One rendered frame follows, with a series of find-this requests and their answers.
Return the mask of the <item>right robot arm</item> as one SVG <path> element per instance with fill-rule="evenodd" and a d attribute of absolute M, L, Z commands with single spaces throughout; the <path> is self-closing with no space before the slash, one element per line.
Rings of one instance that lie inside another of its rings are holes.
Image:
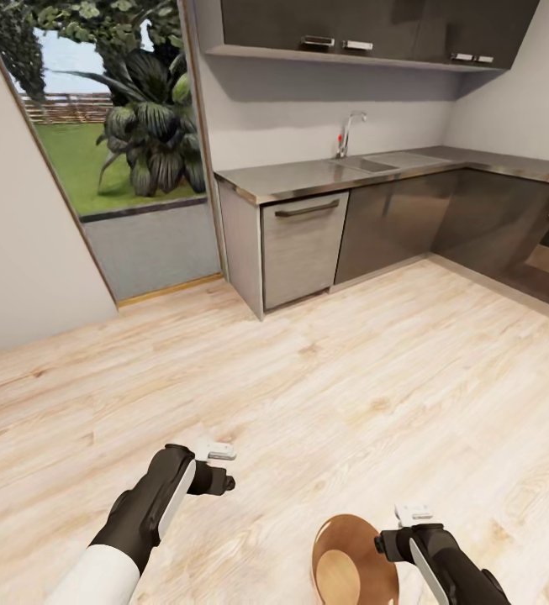
<path fill-rule="evenodd" d="M 511 605 L 491 571 L 474 565 L 444 524 L 414 525 L 434 517 L 429 504 L 397 502 L 394 513 L 399 529 L 379 532 L 377 552 L 391 562 L 417 565 L 439 605 Z"/>

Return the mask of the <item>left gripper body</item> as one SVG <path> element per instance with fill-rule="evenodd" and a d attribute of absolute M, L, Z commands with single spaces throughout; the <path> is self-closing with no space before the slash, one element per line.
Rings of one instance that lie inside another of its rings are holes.
<path fill-rule="evenodd" d="M 199 461 L 202 466 L 203 475 L 200 483 L 189 495 L 223 495 L 224 483 L 226 478 L 226 469 L 209 466 L 207 463 Z"/>

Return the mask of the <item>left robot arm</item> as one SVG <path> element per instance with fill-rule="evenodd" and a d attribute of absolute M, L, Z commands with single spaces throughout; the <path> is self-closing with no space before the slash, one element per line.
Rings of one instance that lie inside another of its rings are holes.
<path fill-rule="evenodd" d="M 197 454 L 168 443 L 147 474 L 114 502 L 107 523 L 43 605 L 129 605 L 148 563 L 186 493 L 223 495 L 235 488 L 225 468 L 210 459 L 234 461 L 229 443 L 203 441 Z"/>

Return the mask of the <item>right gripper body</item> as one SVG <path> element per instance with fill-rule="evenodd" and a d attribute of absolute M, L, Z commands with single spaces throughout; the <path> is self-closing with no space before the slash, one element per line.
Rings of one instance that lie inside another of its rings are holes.
<path fill-rule="evenodd" d="M 382 531 L 383 548 L 385 548 L 386 559 L 391 562 L 408 561 L 415 565 L 410 558 L 406 548 L 406 537 L 412 528 L 404 527 L 403 529 L 392 529 Z"/>

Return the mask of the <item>trash can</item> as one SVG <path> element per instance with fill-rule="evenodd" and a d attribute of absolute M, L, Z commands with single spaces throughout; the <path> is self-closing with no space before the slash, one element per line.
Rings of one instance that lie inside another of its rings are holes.
<path fill-rule="evenodd" d="M 399 605 L 396 562 L 379 554 L 379 531 L 353 513 L 332 515 L 319 528 L 311 570 L 322 605 Z"/>

